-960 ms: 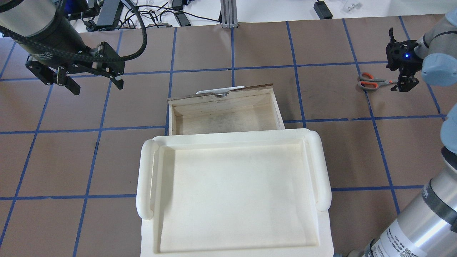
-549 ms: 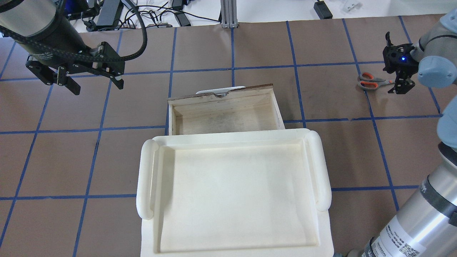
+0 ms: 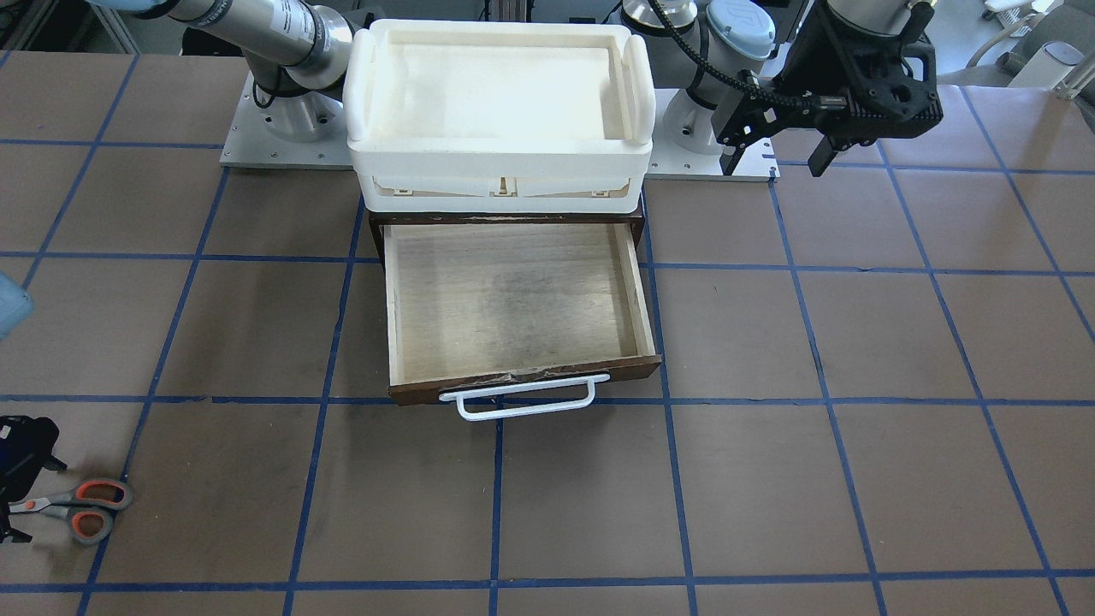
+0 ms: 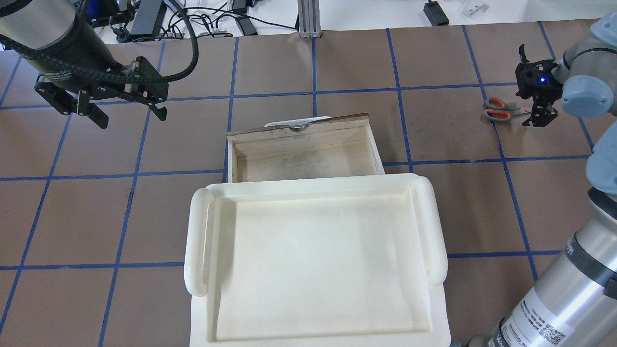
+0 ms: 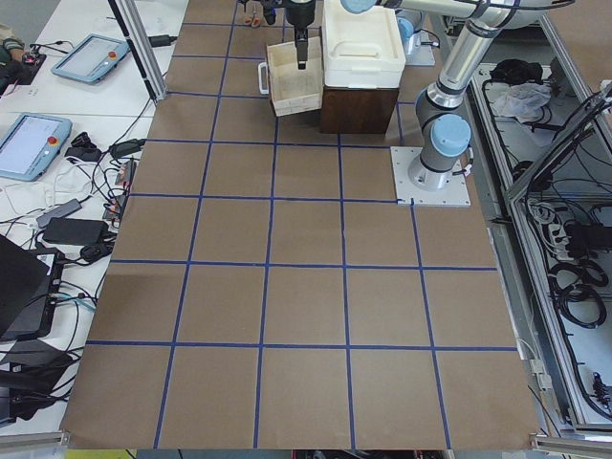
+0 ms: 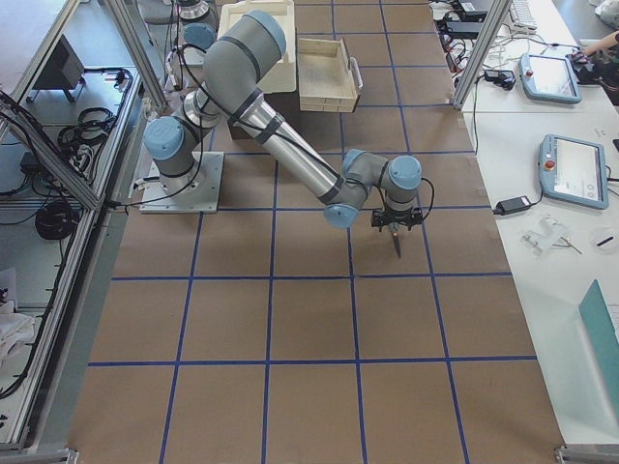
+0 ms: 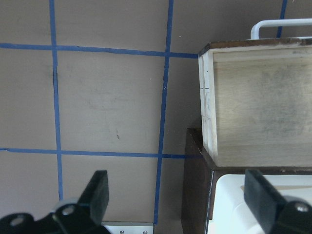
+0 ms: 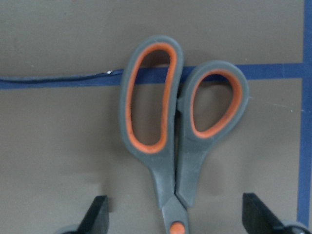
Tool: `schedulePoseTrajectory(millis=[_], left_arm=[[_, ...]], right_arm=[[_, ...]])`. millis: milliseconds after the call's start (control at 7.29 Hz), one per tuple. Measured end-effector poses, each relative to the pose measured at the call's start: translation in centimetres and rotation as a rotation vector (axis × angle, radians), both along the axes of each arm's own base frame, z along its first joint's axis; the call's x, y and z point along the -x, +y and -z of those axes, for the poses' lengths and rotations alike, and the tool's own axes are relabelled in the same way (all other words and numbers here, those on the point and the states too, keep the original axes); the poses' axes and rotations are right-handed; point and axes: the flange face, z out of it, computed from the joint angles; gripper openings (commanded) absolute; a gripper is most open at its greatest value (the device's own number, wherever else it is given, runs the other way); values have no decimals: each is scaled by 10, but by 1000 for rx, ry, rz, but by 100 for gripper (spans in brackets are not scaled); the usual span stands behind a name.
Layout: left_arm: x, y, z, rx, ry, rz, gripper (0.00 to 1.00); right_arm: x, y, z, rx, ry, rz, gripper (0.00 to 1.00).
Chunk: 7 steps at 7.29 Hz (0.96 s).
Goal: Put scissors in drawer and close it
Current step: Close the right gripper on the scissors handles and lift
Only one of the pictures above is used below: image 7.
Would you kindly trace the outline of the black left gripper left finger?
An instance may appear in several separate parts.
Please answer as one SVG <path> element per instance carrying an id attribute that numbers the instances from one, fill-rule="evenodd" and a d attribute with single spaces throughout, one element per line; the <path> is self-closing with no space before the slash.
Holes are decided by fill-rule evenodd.
<path id="1" fill-rule="evenodd" d="M 39 220 L 29 213 L 14 213 L 0 219 L 2 234 L 108 234 L 101 224 L 109 202 L 108 174 L 95 171 L 83 193 Z"/>

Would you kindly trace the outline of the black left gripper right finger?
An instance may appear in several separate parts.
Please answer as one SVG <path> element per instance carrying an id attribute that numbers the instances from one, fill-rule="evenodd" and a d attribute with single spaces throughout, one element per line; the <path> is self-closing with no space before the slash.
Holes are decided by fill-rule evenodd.
<path id="1" fill-rule="evenodd" d="M 244 200 L 266 234 L 310 234 L 312 206 L 283 196 L 259 170 L 245 170 Z"/>

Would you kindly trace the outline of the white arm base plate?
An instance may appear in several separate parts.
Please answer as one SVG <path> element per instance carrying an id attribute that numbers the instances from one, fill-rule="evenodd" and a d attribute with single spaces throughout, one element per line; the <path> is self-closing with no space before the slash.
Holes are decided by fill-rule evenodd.
<path id="1" fill-rule="evenodd" d="M 153 223 L 146 222 L 102 222 L 111 234 L 153 234 Z"/>

